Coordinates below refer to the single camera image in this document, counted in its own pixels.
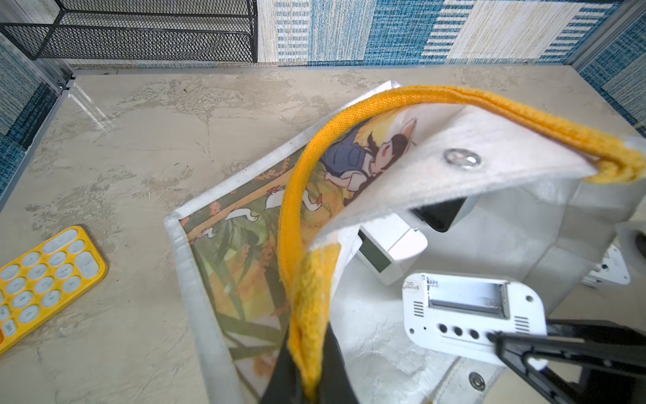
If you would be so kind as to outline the small white gadget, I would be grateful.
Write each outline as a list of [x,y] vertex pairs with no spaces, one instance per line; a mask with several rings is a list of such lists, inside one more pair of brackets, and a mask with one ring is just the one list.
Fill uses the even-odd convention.
[[629,285],[631,276],[621,250],[612,244],[604,254],[602,262],[590,271],[581,282],[593,288]]

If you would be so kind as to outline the white digital clock back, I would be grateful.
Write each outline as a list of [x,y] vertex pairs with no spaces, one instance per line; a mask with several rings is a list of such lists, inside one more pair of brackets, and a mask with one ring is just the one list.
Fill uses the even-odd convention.
[[511,279],[415,273],[403,281],[402,299],[412,343],[441,353],[503,365],[499,333],[548,335],[541,298]]

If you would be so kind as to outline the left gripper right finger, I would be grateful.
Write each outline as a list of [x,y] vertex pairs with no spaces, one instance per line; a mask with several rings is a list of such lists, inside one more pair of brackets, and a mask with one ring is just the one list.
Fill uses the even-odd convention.
[[327,325],[323,346],[318,402],[321,404],[359,404],[348,378],[343,353],[331,323]]

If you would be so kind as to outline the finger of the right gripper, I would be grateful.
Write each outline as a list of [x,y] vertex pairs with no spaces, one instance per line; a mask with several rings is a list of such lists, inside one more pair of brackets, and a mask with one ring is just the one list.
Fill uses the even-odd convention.
[[[501,362],[551,403],[644,403],[645,332],[609,321],[548,320],[547,334],[496,333]],[[547,360],[581,368],[567,381]]]

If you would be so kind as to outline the white canvas tote bag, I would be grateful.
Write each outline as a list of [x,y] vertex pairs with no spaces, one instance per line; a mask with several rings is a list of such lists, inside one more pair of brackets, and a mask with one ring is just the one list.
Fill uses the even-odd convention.
[[[501,368],[418,348],[405,337],[400,296],[351,269],[361,222],[456,197],[483,195],[456,230],[436,234],[422,264],[442,272],[526,280],[553,305],[610,245],[645,197],[645,139],[613,136],[495,94],[388,81],[331,114],[359,145],[411,127],[404,154],[364,191],[312,171],[301,207],[305,247],[341,246],[324,275],[333,330],[362,403],[479,403],[469,385]],[[165,221],[211,403],[256,403],[291,318],[279,268],[279,213],[317,122]]]

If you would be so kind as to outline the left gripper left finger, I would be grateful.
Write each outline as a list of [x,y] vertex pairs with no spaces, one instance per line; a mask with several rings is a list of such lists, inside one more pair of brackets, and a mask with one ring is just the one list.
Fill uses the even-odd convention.
[[289,352],[289,334],[284,337],[274,373],[260,398],[260,404],[301,404],[303,387],[300,372]]

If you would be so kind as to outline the white cube digital clock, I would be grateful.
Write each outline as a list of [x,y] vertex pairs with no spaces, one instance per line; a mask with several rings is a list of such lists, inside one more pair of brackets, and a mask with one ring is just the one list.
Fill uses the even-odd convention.
[[428,247],[425,234],[398,214],[361,224],[358,236],[360,259],[386,285],[401,279]]

